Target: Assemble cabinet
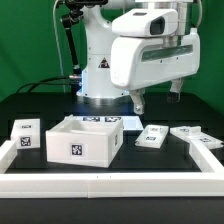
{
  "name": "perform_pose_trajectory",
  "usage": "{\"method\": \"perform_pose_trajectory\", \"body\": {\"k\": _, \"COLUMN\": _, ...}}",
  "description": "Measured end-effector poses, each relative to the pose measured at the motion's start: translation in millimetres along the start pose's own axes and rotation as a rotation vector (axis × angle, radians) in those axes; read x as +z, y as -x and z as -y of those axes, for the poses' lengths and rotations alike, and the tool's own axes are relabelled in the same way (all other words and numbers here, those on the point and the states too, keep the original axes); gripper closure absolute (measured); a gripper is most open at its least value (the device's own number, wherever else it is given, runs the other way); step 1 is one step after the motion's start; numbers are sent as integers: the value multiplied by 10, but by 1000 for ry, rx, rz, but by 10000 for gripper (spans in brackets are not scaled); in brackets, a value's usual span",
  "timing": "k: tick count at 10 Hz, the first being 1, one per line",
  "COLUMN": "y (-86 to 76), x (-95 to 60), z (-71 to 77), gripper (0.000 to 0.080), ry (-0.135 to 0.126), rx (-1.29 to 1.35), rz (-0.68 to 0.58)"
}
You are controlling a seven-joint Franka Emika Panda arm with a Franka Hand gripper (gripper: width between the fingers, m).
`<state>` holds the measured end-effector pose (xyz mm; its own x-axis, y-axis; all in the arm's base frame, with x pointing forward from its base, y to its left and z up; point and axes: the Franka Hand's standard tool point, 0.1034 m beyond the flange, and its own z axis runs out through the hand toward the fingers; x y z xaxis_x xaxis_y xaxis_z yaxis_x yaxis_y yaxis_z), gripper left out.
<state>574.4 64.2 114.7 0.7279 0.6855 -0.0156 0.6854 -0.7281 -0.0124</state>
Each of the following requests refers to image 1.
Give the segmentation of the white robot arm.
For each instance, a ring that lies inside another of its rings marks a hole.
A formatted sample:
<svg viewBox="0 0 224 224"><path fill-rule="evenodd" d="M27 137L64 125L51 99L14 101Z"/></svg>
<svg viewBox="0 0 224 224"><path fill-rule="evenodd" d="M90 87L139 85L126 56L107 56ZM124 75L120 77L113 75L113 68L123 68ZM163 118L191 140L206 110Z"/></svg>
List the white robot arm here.
<svg viewBox="0 0 224 224"><path fill-rule="evenodd" d="M145 89L171 83L168 101L180 100L184 78L198 71L200 39L191 24L192 5L201 0L108 0L107 9L124 10L113 21L101 7L84 7L87 65L78 98L96 105L131 100L144 112Z"/></svg>

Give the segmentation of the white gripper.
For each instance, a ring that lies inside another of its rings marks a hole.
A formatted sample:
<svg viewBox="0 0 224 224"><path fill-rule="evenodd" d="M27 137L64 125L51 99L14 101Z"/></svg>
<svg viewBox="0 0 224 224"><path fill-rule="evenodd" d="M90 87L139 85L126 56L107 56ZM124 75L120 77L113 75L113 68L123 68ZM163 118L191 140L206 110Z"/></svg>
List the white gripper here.
<svg viewBox="0 0 224 224"><path fill-rule="evenodd" d="M196 32L184 36L180 46L163 48L162 45L162 38L131 37L118 37L112 44L111 81L117 88L132 90L129 94L135 114L144 113L145 90L141 88L172 80L167 101L177 103L184 83L182 77L198 71L200 39Z"/></svg>

